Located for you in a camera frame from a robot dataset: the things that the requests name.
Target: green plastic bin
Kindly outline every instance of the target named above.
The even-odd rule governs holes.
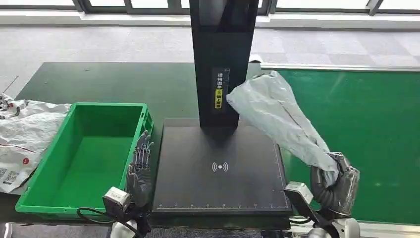
[[[73,104],[16,211],[47,219],[78,219],[79,207],[105,211],[102,196],[124,189],[137,139],[152,128],[146,104]]]

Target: nfc symbol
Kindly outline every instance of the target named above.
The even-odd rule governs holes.
[[[218,165],[216,162],[213,162],[213,164],[211,165],[211,169],[213,170],[213,172],[216,172],[217,170],[223,170],[227,172],[227,170],[229,169],[229,165],[226,162],[224,162],[222,165]]]

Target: green tabletop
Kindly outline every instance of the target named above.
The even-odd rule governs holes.
[[[277,70],[329,149],[343,152],[360,170],[352,215],[420,225],[420,72]],[[287,151],[282,156],[287,178],[308,184],[309,168]]]
[[[247,77],[260,74],[259,64],[250,64]],[[155,142],[151,160],[158,160],[164,118],[198,118],[197,91],[193,63],[44,63],[16,99],[55,104],[75,102],[146,103],[155,122]],[[17,214],[18,196],[0,194],[0,221],[21,223],[78,224],[75,221],[45,221],[33,215]],[[157,222],[181,225],[178,220]],[[233,218],[239,228],[256,225]],[[206,224],[195,224],[206,227]]]
[[[260,72],[258,64],[250,65],[248,78]],[[312,69],[280,73],[330,149],[344,152],[360,169],[354,216],[420,224],[420,73]],[[147,103],[155,121],[155,148],[160,146],[164,118],[198,117],[193,63],[44,63],[17,99]],[[153,161],[157,152],[152,153]],[[309,182],[307,166],[287,151],[282,157],[288,180]],[[17,199],[0,194],[4,211],[0,222],[75,223],[16,214]]]

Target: black platform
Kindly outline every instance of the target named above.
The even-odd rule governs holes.
[[[255,127],[165,120],[153,214],[284,217],[292,213],[285,186],[278,146]]]

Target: yellow warning sticker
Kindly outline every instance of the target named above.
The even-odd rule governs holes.
[[[215,95],[215,98],[214,98],[214,108],[221,109],[222,108],[223,89],[216,89],[214,95]]]

